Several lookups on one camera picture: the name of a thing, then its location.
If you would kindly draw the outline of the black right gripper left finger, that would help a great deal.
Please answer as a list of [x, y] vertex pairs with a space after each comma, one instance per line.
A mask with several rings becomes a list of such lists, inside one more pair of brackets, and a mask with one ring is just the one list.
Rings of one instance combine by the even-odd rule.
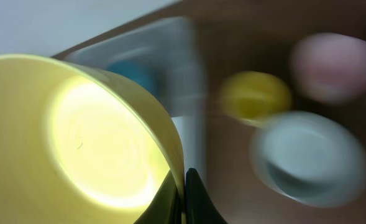
[[181, 224], [181, 203], [169, 171], [151, 204], [134, 224]]

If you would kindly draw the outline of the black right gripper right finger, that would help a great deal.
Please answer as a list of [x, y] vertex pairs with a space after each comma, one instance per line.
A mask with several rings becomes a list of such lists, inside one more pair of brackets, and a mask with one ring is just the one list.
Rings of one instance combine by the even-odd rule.
[[185, 203], [187, 224], [227, 224], [194, 168], [189, 168], [186, 173]]

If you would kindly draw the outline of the grey plastic bowl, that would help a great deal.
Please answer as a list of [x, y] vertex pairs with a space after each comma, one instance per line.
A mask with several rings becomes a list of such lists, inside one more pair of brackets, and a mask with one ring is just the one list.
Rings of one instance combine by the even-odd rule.
[[294, 111], [272, 117], [255, 132], [250, 159], [267, 187], [312, 207], [339, 207], [366, 188], [361, 143], [318, 114]]

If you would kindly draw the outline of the yellow plastic bowl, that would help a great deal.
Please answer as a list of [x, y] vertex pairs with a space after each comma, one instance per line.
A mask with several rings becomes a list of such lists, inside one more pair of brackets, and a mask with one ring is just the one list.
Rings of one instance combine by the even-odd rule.
[[0, 223], [135, 223], [183, 150], [162, 104], [116, 73], [0, 55]]

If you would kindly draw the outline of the dark blue bowl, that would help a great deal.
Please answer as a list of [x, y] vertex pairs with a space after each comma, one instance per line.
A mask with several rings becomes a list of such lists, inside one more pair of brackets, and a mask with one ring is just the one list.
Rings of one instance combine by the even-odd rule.
[[107, 71], [122, 75], [145, 88], [153, 96], [157, 97], [157, 81], [153, 73], [133, 60], [119, 60], [110, 64]]

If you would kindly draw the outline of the white label in container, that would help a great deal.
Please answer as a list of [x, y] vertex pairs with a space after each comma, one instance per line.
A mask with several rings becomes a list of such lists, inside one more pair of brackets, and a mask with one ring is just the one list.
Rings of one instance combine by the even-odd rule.
[[176, 127], [176, 130], [178, 131], [178, 135], [180, 137], [180, 141], [182, 146], [185, 145], [185, 117], [184, 116], [176, 116], [172, 117], [172, 121]]

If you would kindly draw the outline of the clear plastic storage container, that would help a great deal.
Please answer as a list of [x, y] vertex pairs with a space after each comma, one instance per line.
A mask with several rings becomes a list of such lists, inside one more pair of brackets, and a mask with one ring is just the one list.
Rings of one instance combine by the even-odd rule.
[[194, 44], [192, 23], [169, 17], [68, 53], [65, 58], [106, 69], [118, 60], [133, 60], [157, 80], [157, 99], [171, 117], [185, 117], [185, 168], [195, 168], [206, 180], [204, 100], [206, 73]]

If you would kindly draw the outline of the yellow plastic cup left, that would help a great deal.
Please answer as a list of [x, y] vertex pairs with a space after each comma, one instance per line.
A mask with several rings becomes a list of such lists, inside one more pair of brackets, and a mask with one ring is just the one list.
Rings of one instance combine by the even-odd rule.
[[222, 109], [230, 117], [260, 127], [275, 114], [288, 111], [292, 94], [285, 82], [268, 73], [240, 72], [228, 78], [220, 92]]

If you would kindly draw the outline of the pink plastic cup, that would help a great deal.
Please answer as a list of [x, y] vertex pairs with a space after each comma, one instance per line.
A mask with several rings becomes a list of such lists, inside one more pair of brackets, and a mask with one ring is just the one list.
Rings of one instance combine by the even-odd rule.
[[306, 97], [341, 104], [366, 92], [366, 41], [319, 33], [299, 41], [290, 65], [297, 89]]

